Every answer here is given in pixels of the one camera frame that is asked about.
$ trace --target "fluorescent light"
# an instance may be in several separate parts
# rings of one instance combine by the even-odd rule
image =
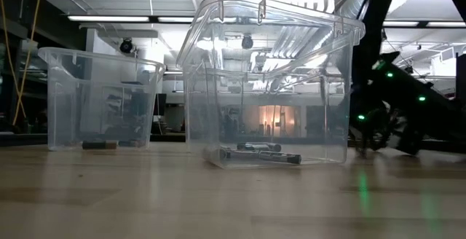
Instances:
[[[149,17],[136,17],[136,16],[68,16],[71,21],[82,21],[82,22],[149,22]]]
[[[158,17],[159,22],[171,22],[171,23],[191,23],[193,17]]]
[[[384,26],[389,27],[416,27],[417,21],[384,21]]]
[[[183,74],[182,71],[166,71],[164,73],[164,75],[179,75],[179,74]]]
[[[464,22],[455,22],[455,21],[452,21],[452,22],[441,22],[441,21],[433,21],[433,22],[429,22],[427,24],[427,27],[449,27],[449,28],[461,28],[461,27],[466,27],[466,23]]]

